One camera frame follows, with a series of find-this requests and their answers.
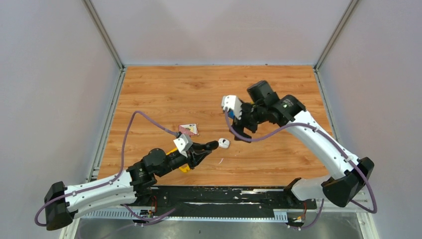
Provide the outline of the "white earbud charging case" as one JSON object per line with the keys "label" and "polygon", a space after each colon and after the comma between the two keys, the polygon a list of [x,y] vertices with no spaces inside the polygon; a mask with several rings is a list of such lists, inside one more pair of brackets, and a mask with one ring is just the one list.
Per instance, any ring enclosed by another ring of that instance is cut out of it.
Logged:
{"label": "white earbud charging case", "polygon": [[225,138],[220,138],[218,140],[218,146],[220,148],[223,148],[223,149],[228,149],[229,146],[230,146],[230,141],[228,139],[225,139]]}

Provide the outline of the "black earbud case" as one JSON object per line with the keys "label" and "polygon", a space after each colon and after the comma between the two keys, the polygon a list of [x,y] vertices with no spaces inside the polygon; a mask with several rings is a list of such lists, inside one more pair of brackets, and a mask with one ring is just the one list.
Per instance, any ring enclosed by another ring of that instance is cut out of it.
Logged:
{"label": "black earbud case", "polygon": [[219,148],[219,142],[217,140],[210,141],[206,144],[206,150],[216,150]]}

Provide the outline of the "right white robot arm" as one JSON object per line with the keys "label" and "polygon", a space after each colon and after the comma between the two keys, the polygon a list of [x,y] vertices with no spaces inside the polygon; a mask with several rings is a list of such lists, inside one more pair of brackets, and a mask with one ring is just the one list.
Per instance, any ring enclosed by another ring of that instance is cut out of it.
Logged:
{"label": "right white robot arm", "polygon": [[286,130],[299,139],[325,166],[327,176],[296,178],[284,190],[287,206],[296,208],[308,199],[326,199],[338,207],[349,203],[358,205],[354,197],[367,187],[374,193],[368,179],[374,162],[360,158],[338,143],[314,119],[305,105],[293,95],[280,98],[267,81],[259,81],[247,89],[252,101],[228,95],[221,100],[221,108],[235,140],[258,142]]}

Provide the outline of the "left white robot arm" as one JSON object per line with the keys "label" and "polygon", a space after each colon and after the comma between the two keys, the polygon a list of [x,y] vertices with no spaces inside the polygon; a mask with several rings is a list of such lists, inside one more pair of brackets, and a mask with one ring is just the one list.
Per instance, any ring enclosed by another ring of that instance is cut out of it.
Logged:
{"label": "left white robot arm", "polygon": [[44,198],[45,227],[48,231],[61,229],[76,218],[110,206],[135,202],[146,206],[152,201],[150,187],[157,183],[157,177],[184,165],[194,169],[218,147],[218,141],[211,141],[189,143],[170,153],[154,148],[120,174],[80,185],[56,182]]}

